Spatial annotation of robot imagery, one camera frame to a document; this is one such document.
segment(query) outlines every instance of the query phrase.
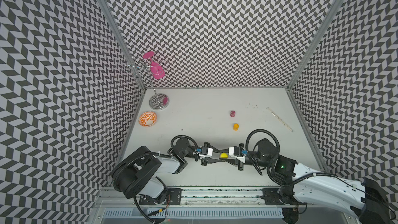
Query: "metal frame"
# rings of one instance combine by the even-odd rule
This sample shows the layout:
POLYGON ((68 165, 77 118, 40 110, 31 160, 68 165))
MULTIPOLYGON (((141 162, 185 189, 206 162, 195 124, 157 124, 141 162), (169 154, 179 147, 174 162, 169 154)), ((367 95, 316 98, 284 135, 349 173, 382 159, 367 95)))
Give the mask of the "metal frame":
POLYGON ((144 91, 142 92, 142 94, 141 94, 141 98, 140 98, 140 101, 138 102, 137 109, 136 109, 135 112, 134 112, 134 118, 132 119, 132 122, 131 122, 131 124, 130 124, 129 130, 128 130, 128 132, 127 132, 126 139, 125 139, 125 141, 123 142, 123 145, 122 145, 121 152, 120 152, 120 154, 119 154, 119 157, 118 157, 117 160, 116 160, 116 164, 118 164, 118 163, 121 161, 122 157, 124 156, 124 154, 125 154, 125 152, 126 152, 126 147, 127 147, 127 144, 128 144, 128 142, 129 142, 129 140, 130 140, 130 137, 131 137, 131 134, 132 134, 132 130, 133 130, 134 125, 135 125, 135 121, 136 121, 137 118, 138 118, 138 112, 139 112, 140 109, 141 109, 142 102, 144 102, 144 97, 145 97, 145 93, 146 93, 146 92, 147 92, 147 91, 144 90, 144 91))
MULTIPOLYGON (((266 205, 261 199, 263 188, 275 187, 181 187, 181 205, 170 208, 296 208, 296 205, 266 205)), ((106 208, 135 208, 134 200, 126 199, 122 192, 112 187, 102 187, 99 191, 97 201, 92 206, 92 212, 87 224, 100 224, 106 208)), ((153 207, 140 205, 142 208, 153 207)), ((309 204, 308 208, 324 208, 309 204)), ((346 215, 348 224, 357 224, 355 218, 346 215)))
POLYGON ((286 86, 261 86, 261 87, 199 87, 199 86, 185 86, 185 87, 155 87, 155 89, 229 89, 229 88, 286 88, 286 86))
POLYGON ((104 17, 109 24, 109 28, 112 30, 113 35, 115 36, 116 41, 119 44, 119 46, 122 50, 122 53, 127 60, 127 63, 129 63, 132 66, 132 73, 135 76, 140 88, 142 90, 145 90, 146 87, 142 81, 141 73, 137 70, 137 68, 134 67, 137 65, 135 64, 134 60, 131 57, 129 49, 127 48, 126 42, 124 41, 124 38, 120 32, 119 27, 117 26, 115 18, 113 17, 113 15, 111 13, 109 5, 107 4, 106 0, 97 0, 97 3, 99 5, 99 7, 101 8, 104 17))
POLYGON ((306 66, 307 66, 308 62, 310 61, 312 55, 314 54, 316 48, 321 43, 323 36, 325 35, 326 31, 328 30, 329 25, 333 21, 334 17, 337 15, 343 2, 344 2, 344 0, 334 0, 332 2, 330 9, 326 13, 324 20, 321 22, 321 25, 318 28, 318 31, 315 33, 315 36, 310 43, 310 46, 308 47, 307 51, 305 52, 300 64, 298 65, 295 73, 293 74, 290 82, 287 84, 287 88, 289 90, 294 87, 294 85, 300 78, 302 72, 306 68, 306 66))
POLYGON ((323 156, 319 150, 319 147, 315 141, 315 138, 313 137, 310 127, 308 126, 307 122, 305 121, 304 116, 302 115, 300 111, 300 107, 297 104, 293 94, 286 89, 286 94, 290 99, 290 102, 292 103, 293 109, 296 112, 296 116, 298 118, 298 121, 301 124, 301 128, 304 131, 305 136, 307 137, 308 143, 310 144, 310 148, 312 150, 312 153, 315 156, 315 160, 318 163, 318 166, 322 172, 329 172, 330 170, 328 169, 328 166, 326 165, 325 160, 323 159, 323 156))

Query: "white table surface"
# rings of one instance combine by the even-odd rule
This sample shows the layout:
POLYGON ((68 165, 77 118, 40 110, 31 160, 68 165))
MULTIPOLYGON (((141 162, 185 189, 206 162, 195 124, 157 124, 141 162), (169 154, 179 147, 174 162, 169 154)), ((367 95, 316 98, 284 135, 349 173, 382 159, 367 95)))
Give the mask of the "white table surface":
MULTIPOLYGON (((209 142, 218 149, 226 149, 245 143, 248 134, 255 129, 266 129, 278 139, 280 154, 295 159, 313 169, 319 166, 301 128, 284 88, 225 88, 225 89, 158 89, 165 93, 169 105, 157 114, 157 122, 151 127, 142 127, 138 118, 127 143, 123 159, 140 146, 152 152, 166 154, 170 141, 176 135, 192 137, 202 146, 209 142), (267 110, 270 107, 292 129, 291 132, 267 110), (230 117, 230 111, 236 112, 230 117), (238 123, 239 130, 232 126, 238 123)), ((138 113, 139 116, 152 111, 149 98, 154 94, 147 89, 138 113)), ((262 138, 272 138, 265 133, 254 134, 249 143, 252 150, 262 138)), ((214 163, 201 166, 200 161, 186 158, 188 165, 179 174, 162 173, 159 177, 167 186, 274 186, 263 171, 260 176, 251 165, 238 171, 228 163, 214 163)))

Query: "metal mounting plate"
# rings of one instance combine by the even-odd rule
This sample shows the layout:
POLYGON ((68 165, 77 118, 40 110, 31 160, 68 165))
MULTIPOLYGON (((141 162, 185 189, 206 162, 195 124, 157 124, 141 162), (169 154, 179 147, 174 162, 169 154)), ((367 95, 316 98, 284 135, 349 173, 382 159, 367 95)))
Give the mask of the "metal mounting plate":
MULTIPOLYGON (((279 201, 279 188, 266 188, 262 189, 263 196, 261 197, 266 202, 266 205, 286 205, 279 201)), ((306 205, 306 203, 297 202, 294 205, 306 205)))
MULTIPOLYGON (((181 203, 181 192, 182 189, 180 188, 171 188, 167 190, 167 196, 170 195, 170 202, 169 205, 179 205, 181 203)), ((143 196, 140 198, 140 205, 158 205, 155 203, 155 199, 149 196, 143 196)))

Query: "ventilation grille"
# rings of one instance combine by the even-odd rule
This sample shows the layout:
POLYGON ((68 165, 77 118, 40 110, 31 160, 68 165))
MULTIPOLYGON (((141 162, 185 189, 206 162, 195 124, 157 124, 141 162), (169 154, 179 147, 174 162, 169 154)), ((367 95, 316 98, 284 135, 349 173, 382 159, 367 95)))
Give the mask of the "ventilation grille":
MULTIPOLYGON (((143 208, 148 213, 159 208, 143 208)), ((236 219, 236 218, 283 218, 281 208, 171 208, 167 212, 160 212, 151 218, 184 219, 236 219)), ((106 208, 104 218, 143 218, 136 208, 106 208)))

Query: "yellow ball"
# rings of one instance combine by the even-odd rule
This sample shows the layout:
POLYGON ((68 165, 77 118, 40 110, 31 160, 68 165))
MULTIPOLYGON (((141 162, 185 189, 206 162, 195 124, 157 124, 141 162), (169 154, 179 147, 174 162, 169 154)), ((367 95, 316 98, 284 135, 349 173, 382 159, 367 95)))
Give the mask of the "yellow ball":
POLYGON ((220 154, 220 158, 228 158, 228 154, 223 152, 220 154))

